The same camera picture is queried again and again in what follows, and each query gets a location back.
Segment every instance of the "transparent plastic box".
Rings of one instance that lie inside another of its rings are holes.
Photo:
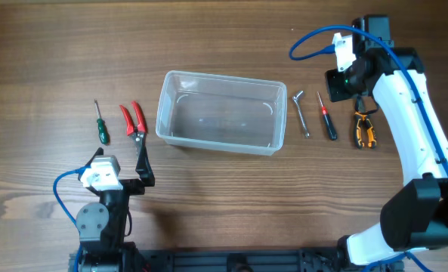
[[[281,82],[170,71],[156,134],[167,144],[269,156],[283,146],[286,112]]]

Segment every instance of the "wooden table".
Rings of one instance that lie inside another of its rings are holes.
[[[326,93],[334,56],[295,62],[290,46],[329,24],[388,14],[396,45],[425,64],[429,93],[448,136],[448,2],[149,2],[0,6],[0,271],[65,271],[78,233],[55,201],[53,180],[100,146],[93,99],[107,122],[123,178],[134,147],[118,107],[137,100],[147,117],[156,186],[132,197],[140,249],[290,249],[333,246],[378,221],[402,187],[400,160],[383,113],[379,147],[351,140],[353,101],[325,102],[339,133],[327,140],[315,91]],[[309,41],[297,54],[331,42]],[[283,148],[251,156],[173,147],[155,134],[169,70],[281,81],[298,90],[312,138],[288,105]],[[74,177],[59,191],[75,215],[92,196]],[[448,249],[419,254],[448,270]],[[414,264],[410,270],[418,270]]]

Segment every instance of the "green-handled screwdriver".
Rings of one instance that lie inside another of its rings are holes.
[[[96,99],[94,99],[94,105],[96,106],[96,114],[97,114],[97,130],[100,135],[100,142],[102,144],[108,144],[110,142],[110,136],[108,135],[108,131],[104,124],[104,121],[101,118],[100,107],[97,105]]]

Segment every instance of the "red-handled screwdriver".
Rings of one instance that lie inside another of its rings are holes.
[[[332,124],[331,116],[329,116],[328,110],[323,105],[323,101],[321,100],[321,95],[319,92],[317,92],[317,96],[320,99],[321,112],[323,113],[324,124],[326,125],[329,139],[331,141],[335,141],[336,139],[338,139],[338,134],[336,134],[335,126]]]

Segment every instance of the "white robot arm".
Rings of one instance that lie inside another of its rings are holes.
[[[393,47],[386,16],[356,19],[353,27]],[[417,97],[390,56],[373,41],[336,33],[337,66],[326,73],[331,101],[373,96],[390,125],[403,170],[404,188],[382,209],[380,222],[341,239],[351,265],[368,265],[402,252],[448,246],[448,141],[431,105],[423,66],[412,48],[395,48],[419,92],[444,158],[437,155]]]

